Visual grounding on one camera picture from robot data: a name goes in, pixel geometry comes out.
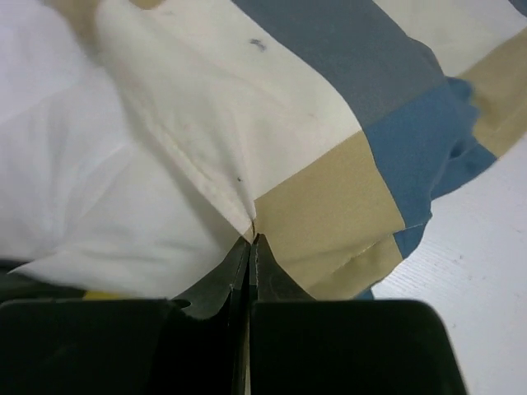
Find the cloth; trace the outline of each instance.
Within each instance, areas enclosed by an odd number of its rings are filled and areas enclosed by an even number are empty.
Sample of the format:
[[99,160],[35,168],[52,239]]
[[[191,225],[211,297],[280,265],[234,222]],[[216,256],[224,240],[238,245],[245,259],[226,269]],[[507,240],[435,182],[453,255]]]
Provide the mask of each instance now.
[[523,15],[527,16],[527,1],[525,0],[510,0],[512,5]]
[[[167,169],[240,235],[266,234],[315,298],[347,299],[418,246],[433,198],[487,169],[527,124],[527,33],[500,38],[452,1],[405,2],[107,0],[95,26]],[[416,10],[444,16],[444,34],[423,23],[413,35],[433,52],[408,37]],[[79,281],[90,269],[65,275],[56,262],[21,272],[85,287],[102,277]]]
[[355,296],[355,300],[375,300],[375,296],[373,295],[371,288],[368,288],[359,295]]
[[238,234],[137,136],[64,18],[13,0],[0,21],[0,256],[126,296],[175,297],[208,274]]

